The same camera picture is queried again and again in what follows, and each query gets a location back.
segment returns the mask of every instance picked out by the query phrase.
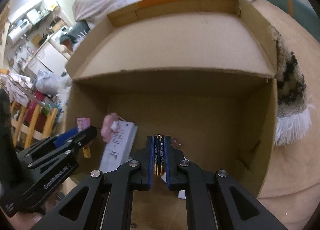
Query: wooden chair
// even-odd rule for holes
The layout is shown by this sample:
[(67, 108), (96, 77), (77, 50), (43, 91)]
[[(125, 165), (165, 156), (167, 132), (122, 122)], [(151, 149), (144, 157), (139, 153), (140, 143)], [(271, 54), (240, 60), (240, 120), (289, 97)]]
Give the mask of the wooden chair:
[[(9, 75), (8, 70), (0, 69), (0, 73)], [(19, 87), (18, 84), (16, 84), (16, 86), (18, 88), (20, 88), (20, 90), (23, 91), (23, 88)], [(23, 106), (23, 105), (21, 105), (21, 107), (20, 107), (20, 114), (19, 114), (18, 120), (11, 118), (11, 125), (12, 125), (12, 127), (15, 128), (15, 131), (14, 131), (13, 137), (12, 137), (14, 147), (16, 146), (17, 142), (20, 140), (19, 136), (20, 136), (20, 133), (22, 132), (27, 135), (25, 142), (24, 142), (24, 148), (26, 149), (31, 146), (32, 138), (35, 138), (37, 140), (41, 140), (41, 139), (44, 139), (44, 138), (50, 136), (54, 121), (55, 121), (57, 113), (58, 113), (58, 109), (57, 108), (50, 109), (47, 106), (44, 106), (44, 104), (41, 103), (39, 100), (37, 100), (33, 96), (29, 95), (27, 92), (25, 92), (25, 91), (23, 91), (23, 92), (29, 98), (31, 98), (33, 101), (35, 101), (37, 103), (37, 105), (36, 105), (35, 110), (32, 114), (29, 126), (26, 126), (23, 124), (24, 116), (27, 111), (27, 107)], [(14, 100), (10, 106), (11, 114), (13, 113), (16, 104), (17, 104), (17, 101)], [(37, 119), (38, 119), (39, 114), (41, 112), (41, 108), (45, 108), (49, 112), (47, 115), (47, 119), (45, 121), (42, 133), (35, 130), (36, 122), (37, 122)]]

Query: teal fabric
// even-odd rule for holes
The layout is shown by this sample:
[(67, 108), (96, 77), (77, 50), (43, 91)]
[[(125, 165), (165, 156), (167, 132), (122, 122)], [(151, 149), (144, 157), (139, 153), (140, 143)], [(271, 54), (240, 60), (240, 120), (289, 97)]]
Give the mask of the teal fabric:
[(70, 39), (73, 47), (73, 45), (76, 44), (79, 35), (82, 36), (82, 34), (87, 34), (89, 30), (90, 29), (86, 21), (76, 22), (72, 28), (63, 33), (63, 35), (60, 37), (60, 44), (62, 44), (65, 40)]
[[(288, 0), (267, 0), (289, 14)], [(320, 19), (316, 12), (299, 0), (292, 0), (293, 18), (320, 42)]]

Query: blue object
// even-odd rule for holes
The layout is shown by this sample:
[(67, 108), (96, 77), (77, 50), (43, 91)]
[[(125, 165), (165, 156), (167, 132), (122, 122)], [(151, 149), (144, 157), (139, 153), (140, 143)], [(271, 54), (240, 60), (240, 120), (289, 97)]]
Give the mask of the blue object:
[(153, 163), (154, 163), (154, 140), (155, 137), (152, 137), (151, 140), (151, 146), (150, 146), (150, 157), (149, 157), (149, 168), (148, 168), (148, 186), (149, 189), (151, 189), (151, 181), (152, 181), (152, 175), (153, 175)]
[(70, 137), (73, 135), (76, 135), (78, 133), (78, 129), (76, 127), (72, 128), (71, 130), (65, 132), (64, 134), (61, 134), (60, 136), (57, 137), (56, 141), (54, 142), (54, 145), (56, 148), (61, 147), (64, 145), (64, 142), (68, 140)]
[(318, 42), (320, 42), (320, 19), (316, 12), (299, 0), (267, 0), (294, 18)]
[(168, 157), (168, 146), (165, 138), (164, 138), (164, 160), (165, 160), (165, 177), (167, 179), (168, 189), (170, 189), (170, 166), (169, 166), (169, 157)]

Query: pink toy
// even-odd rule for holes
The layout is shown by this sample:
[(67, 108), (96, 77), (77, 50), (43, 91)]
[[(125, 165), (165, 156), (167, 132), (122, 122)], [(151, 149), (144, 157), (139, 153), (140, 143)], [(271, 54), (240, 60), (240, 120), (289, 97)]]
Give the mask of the pink toy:
[(103, 138), (103, 141), (106, 143), (110, 142), (113, 134), (117, 132), (119, 128), (118, 115), (115, 112), (108, 114), (104, 118), (101, 128), (101, 136)]
[[(78, 132), (81, 132), (82, 130), (88, 128), (89, 126), (90, 126), (90, 118), (84, 118), (84, 117), (77, 118)], [(87, 145), (83, 146), (83, 148), (88, 149), (91, 144), (92, 144), (92, 142), (89, 142)]]

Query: cardboard box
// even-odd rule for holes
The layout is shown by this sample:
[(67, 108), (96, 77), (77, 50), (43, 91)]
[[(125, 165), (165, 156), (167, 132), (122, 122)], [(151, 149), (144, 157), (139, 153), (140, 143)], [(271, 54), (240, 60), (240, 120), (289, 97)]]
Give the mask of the cardboard box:
[[(177, 138), (202, 169), (226, 169), (253, 195), (262, 188), (276, 128), (276, 42), (245, 0), (144, 0), (109, 14), (69, 60), (67, 129), (101, 128), (116, 112), (147, 135)], [(78, 175), (99, 167), (79, 155)]]

